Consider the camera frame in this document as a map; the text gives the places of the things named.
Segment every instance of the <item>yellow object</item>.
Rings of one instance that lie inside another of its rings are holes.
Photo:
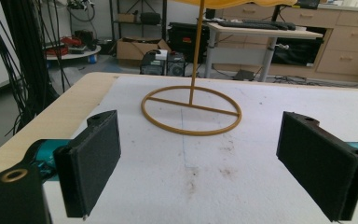
[[[200,6],[200,0],[173,0],[175,2],[182,2],[195,6]],[[237,5],[245,3],[256,3],[262,7],[273,7],[276,5],[291,6],[297,2],[297,0],[205,0],[205,7],[212,9],[220,9],[225,7],[235,7]]]

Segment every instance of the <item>floor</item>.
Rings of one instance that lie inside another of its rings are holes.
[[[64,72],[68,77],[69,84],[73,85],[81,77],[90,72],[114,72],[114,73],[127,73],[127,74],[139,74],[138,67],[120,66],[117,64],[117,59],[108,56],[100,55],[98,62],[95,64],[88,64],[86,59],[68,60],[62,62]],[[58,93],[62,93],[61,85],[61,72],[58,69],[56,63],[52,63],[49,68],[52,84]],[[204,65],[200,65],[198,68],[200,77],[204,72]],[[186,67],[186,76],[191,76],[192,64]],[[233,79],[237,75],[237,72],[222,72],[213,70],[211,78],[219,79]],[[291,83],[291,84],[302,84],[302,85],[322,85],[322,86],[339,86],[339,87],[350,87],[358,88],[358,84],[348,83],[332,83],[323,82],[318,80],[306,80],[301,77],[268,77],[268,82],[279,82],[279,83]],[[2,146],[12,136],[12,127],[18,116],[17,106],[11,95],[10,88],[3,88],[0,90],[0,146]]]

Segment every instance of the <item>cardboard box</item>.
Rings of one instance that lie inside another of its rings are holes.
[[[121,60],[134,60],[140,62],[145,54],[153,49],[166,49],[170,47],[163,39],[124,37],[117,41],[117,58]]]
[[[120,13],[118,14],[118,21],[124,21],[124,22],[136,22],[135,15],[132,15],[130,13]]]

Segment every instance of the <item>brown rod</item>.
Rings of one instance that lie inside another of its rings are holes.
[[[216,112],[216,113],[220,113],[220,114],[227,114],[227,115],[232,115],[232,116],[237,116],[237,117],[239,116],[238,112],[215,109],[215,108],[210,108],[210,107],[206,107],[206,106],[202,106],[202,105],[189,105],[189,104],[182,103],[182,102],[166,100],[166,99],[161,99],[161,98],[156,98],[156,97],[148,97],[148,100],[162,102],[162,103],[166,103],[166,104],[170,104],[170,105],[181,105],[181,106],[186,106],[186,107],[190,107],[190,108],[196,108],[196,109],[200,109],[200,110],[206,110],[206,111]]]
[[[204,5],[205,5],[205,0],[201,0],[201,2],[200,2],[200,12],[199,12],[199,22],[197,24],[196,49],[194,51],[194,60],[193,60],[193,76],[191,77],[190,100],[188,102],[190,105],[193,104],[194,86],[196,84],[197,66],[198,66],[199,51],[200,51],[201,28],[202,28],[202,18],[203,18]]]

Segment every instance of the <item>brown ring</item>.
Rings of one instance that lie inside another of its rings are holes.
[[[159,128],[162,128],[166,131],[172,132],[172,133],[180,133],[180,134],[186,134],[186,135],[194,135],[194,136],[208,136],[208,135],[214,135],[214,134],[220,134],[220,133],[226,133],[232,129],[234,129],[235,127],[237,127],[237,125],[240,123],[241,118],[242,118],[242,113],[241,113],[241,108],[240,106],[231,98],[229,98],[228,96],[226,96],[225,94],[219,92],[219,91],[214,91],[211,89],[207,89],[207,88],[203,88],[203,87],[197,87],[195,86],[194,89],[198,90],[198,91],[207,91],[209,93],[212,93],[214,95],[220,96],[221,98],[227,100],[229,103],[231,103],[235,109],[236,109],[236,113],[234,112],[228,112],[230,114],[233,114],[234,116],[237,116],[237,119],[229,126],[227,126],[226,128],[222,128],[222,129],[217,129],[217,130],[212,130],[212,131],[203,131],[203,132],[196,132],[196,131],[189,131],[189,130],[184,130],[184,129],[177,129],[177,128],[173,128],[171,126],[165,125],[161,122],[156,121],[155,119],[153,119],[146,111],[145,109],[145,103],[147,100],[156,100],[155,98],[153,98],[152,96],[156,93],[162,92],[162,91],[170,91],[170,90],[177,90],[177,89],[191,89],[190,86],[170,86],[170,87],[165,87],[165,88],[161,88],[161,89],[157,89],[155,91],[151,91],[150,93],[148,93],[146,95],[146,97],[143,99],[142,101],[142,112],[144,113],[145,117],[147,118],[147,120],[149,120],[150,122],[152,122],[154,125],[158,126]],[[179,102],[165,102],[167,104],[175,104],[175,105],[182,105],[182,106],[188,106],[188,107],[196,107],[193,105],[184,105],[183,103],[179,103]],[[198,109],[201,110],[209,110],[209,111],[215,111],[216,109],[210,108],[210,107],[203,107],[203,106],[199,106],[197,107]]]
[[[14,177],[10,177],[11,175],[13,175],[15,173],[19,173],[19,174]],[[26,170],[26,169],[16,169],[16,170],[12,170],[12,171],[5,173],[1,177],[1,180],[2,180],[2,182],[5,182],[5,183],[11,183],[11,182],[17,181],[17,180],[25,177],[27,174],[28,174],[28,170]]]

